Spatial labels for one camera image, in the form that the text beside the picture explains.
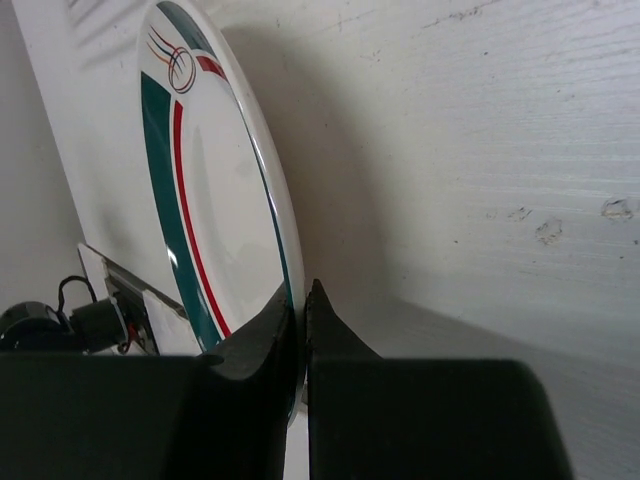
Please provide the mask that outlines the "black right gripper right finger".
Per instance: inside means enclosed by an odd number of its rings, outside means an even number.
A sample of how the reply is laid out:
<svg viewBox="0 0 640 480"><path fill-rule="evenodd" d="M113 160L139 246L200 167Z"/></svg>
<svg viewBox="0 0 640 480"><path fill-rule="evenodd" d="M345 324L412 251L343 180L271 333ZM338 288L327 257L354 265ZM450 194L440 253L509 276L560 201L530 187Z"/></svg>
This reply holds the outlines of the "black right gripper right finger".
<svg viewBox="0 0 640 480"><path fill-rule="evenodd" d="M307 298L314 479L569 479L546 392L511 359L384 358Z"/></svg>

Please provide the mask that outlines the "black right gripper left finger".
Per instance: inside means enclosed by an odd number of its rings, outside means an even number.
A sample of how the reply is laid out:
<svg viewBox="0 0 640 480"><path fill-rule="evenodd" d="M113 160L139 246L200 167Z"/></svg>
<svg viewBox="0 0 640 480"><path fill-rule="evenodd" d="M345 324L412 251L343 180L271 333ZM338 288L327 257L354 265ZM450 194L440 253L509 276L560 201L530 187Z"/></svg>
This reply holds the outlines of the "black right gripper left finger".
<svg viewBox="0 0 640 480"><path fill-rule="evenodd" d="M295 337L276 294L196 356L1 350L1 475L279 479Z"/></svg>

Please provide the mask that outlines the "green red rimmed plate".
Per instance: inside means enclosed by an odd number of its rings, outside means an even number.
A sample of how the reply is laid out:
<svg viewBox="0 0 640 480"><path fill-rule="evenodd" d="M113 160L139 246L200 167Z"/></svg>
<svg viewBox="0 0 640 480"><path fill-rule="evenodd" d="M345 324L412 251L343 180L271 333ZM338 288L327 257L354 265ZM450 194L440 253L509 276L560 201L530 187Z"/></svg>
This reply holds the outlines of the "green red rimmed plate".
<svg viewBox="0 0 640 480"><path fill-rule="evenodd" d="M199 347L220 344L276 294L301 318L305 272L289 189L221 31L193 1L154 1L137 65L156 211Z"/></svg>

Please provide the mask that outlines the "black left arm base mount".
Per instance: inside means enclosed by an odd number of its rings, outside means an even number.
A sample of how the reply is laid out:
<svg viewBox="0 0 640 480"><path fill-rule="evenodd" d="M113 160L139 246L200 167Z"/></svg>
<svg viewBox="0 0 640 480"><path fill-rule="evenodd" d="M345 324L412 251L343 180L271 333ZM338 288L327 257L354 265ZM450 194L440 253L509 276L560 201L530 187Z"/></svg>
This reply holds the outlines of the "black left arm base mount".
<svg viewBox="0 0 640 480"><path fill-rule="evenodd" d="M87 287L91 302L67 314L64 288L72 282ZM100 300L87 278L71 275L59 283L55 308L25 301L1 314L1 350L96 354L127 344L134 328L133 316L117 298Z"/></svg>

